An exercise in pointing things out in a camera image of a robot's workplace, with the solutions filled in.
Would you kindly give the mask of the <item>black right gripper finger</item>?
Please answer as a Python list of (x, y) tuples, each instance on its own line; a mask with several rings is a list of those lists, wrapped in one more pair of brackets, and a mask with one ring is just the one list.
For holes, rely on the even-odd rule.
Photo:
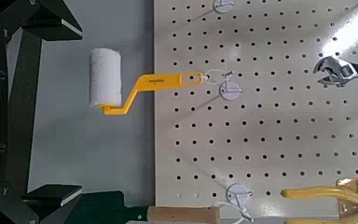
[(25, 194), (0, 187), (0, 224), (63, 224), (81, 193), (78, 185), (46, 184)]
[(0, 0), (5, 35), (19, 29), (46, 41), (82, 40), (83, 30), (64, 0)]

